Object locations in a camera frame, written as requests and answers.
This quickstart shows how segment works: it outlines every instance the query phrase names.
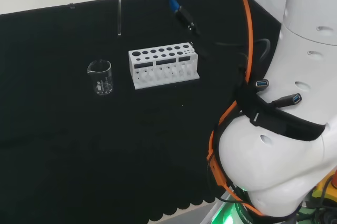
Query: usb connector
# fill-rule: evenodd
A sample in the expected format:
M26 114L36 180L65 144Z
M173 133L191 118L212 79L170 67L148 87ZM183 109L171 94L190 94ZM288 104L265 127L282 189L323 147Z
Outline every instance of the usb connector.
M275 105L277 108L287 107L291 105L296 105L302 101L302 97L299 93L284 96L280 99L277 99L272 102L273 105Z
M255 82L255 88L257 91L264 91L265 89L268 88L268 86L269 86L269 81L267 79L263 79L263 80Z

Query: table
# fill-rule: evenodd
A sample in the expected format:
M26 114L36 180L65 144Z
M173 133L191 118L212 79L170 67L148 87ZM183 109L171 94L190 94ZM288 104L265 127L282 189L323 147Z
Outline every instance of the table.
M242 0L178 1L209 39L247 42ZM269 38L272 55L280 23L250 5L254 37ZM136 91L127 52L188 39L166 0L123 0L117 38L116 7L101 0L0 16L1 223L143 224L214 201L207 144L245 49L204 44L198 81ZM86 75L96 59L112 63L109 96L95 95Z

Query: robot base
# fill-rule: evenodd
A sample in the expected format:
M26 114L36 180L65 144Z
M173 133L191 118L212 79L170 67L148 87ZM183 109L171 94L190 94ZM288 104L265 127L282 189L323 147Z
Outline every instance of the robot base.
M230 215L232 219L229 220L228 223L224 222L224 224L258 224L258 223L252 222L249 219L249 217L246 217L245 213L243 213L238 207L235 207L234 205L231 209ZM298 222L294 218L289 221L280 222L280 224L298 224Z

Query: black strap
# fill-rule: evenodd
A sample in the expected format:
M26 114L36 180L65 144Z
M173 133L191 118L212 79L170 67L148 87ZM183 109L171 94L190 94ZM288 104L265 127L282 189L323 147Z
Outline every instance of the black strap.
M254 87L244 80L235 91L235 99L254 126L260 126L285 137L313 141L325 129L325 125L302 120L269 105L256 94Z

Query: ventilation hole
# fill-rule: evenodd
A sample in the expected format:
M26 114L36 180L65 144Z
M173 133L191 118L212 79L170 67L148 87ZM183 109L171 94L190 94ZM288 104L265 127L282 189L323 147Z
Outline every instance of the ventilation hole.
M323 55L320 52L316 52L316 51L308 51L308 56L309 58L316 60L316 61L323 59Z
M310 90L310 86L306 83L303 82L295 82L297 88L299 88L302 91L309 91Z
M316 30L319 31L322 36L331 36L333 34L333 29L328 26L318 26Z
M268 144L268 145L273 144L272 139L270 139L269 137L267 137L265 135L260 135L260 138L261 138L262 142L265 143L265 144Z

